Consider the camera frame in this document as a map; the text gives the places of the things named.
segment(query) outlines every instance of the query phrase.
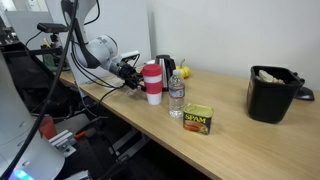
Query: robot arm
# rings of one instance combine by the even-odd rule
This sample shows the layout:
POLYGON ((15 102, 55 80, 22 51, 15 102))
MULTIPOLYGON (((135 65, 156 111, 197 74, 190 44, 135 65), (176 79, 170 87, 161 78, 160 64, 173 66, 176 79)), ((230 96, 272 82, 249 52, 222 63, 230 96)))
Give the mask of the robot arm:
MULTIPOLYGON (((128 64, 128 61, 139 58, 138 51, 132 51, 118 55, 117 43, 107 35, 102 35, 88 42, 84 31, 84 20, 90 10, 96 5, 96 0, 79 0, 79 7, 75 19, 74 43, 76 43, 75 56, 79 63, 86 68, 96 69, 101 67, 115 74, 125 81, 130 88, 144 87, 139 83, 142 75, 137 73, 135 68, 128 64)), ((74 3, 72 0, 62 0, 61 7, 67 25, 71 22, 70 17, 74 3)))

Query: wooden table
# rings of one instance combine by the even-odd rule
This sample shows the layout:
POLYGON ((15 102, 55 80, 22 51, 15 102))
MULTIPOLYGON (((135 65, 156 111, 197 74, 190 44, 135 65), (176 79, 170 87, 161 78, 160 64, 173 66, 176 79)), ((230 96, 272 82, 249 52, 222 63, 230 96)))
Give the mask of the wooden table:
MULTIPOLYGON (((182 119, 171 118, 166 92, 155 106, 143 92, 128 95, 128 89, 111 93, 102 103, 212 179, 320 178, 319 91, 316 101, 293 100, 280 123, 268 124, 247 115, 248 79, 193 70, 185 83, 186 103, 214 109, 209 135, 187 131, 182 119)), ((95 100, 109 91, 96 84, 81 89, 95 100)))

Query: black container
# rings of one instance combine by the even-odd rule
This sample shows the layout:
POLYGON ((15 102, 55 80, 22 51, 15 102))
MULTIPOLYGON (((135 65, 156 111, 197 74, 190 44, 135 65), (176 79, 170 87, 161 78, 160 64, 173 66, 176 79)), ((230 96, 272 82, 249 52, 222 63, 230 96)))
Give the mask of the black container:
POLYGON ((247 92, 248 113, 252 119, 278 123, 286 114, 303 81, 291 71, 280 67, 253 66, 247 92), (263 82, 256 78, 264 70, 285 84, 263 82))

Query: metal stand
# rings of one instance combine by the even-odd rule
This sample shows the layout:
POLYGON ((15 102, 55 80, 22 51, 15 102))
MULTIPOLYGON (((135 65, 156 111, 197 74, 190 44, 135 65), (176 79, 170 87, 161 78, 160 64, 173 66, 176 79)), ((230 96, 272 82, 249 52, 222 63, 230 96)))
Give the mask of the metal stand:
MULTIPOLYGON (((133 138, 139 131, 135 128, 131 128, 131 131, 129 131, 126 135, 124 135, 121 139, 119 139, 116 143, 113 144, 113 148, 118 153, 118 150, 125 145, 131 138, 133 138)), ((138 152, 147 142, 149 142, 150 138, 141 133, 141 139, 136 142, 133 146, 131 146, 129 149, 127 149, 124 153, 122 153, 119 156, 119 159, 122 159, 123 157, 132 157, 136 152, 138 152)), ((113 154, 113 150, 111 147, 109 147, 109 152, 113 154)))

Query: white wall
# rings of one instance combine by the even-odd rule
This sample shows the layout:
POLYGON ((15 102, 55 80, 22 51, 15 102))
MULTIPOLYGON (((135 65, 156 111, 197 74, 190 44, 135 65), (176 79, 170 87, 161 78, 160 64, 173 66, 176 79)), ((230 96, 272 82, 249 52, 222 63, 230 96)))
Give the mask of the white wall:
POLYGON ((320 90, 319 0, 147 2, 152 57, 242 77, 252 65, 276 65, 320 90))

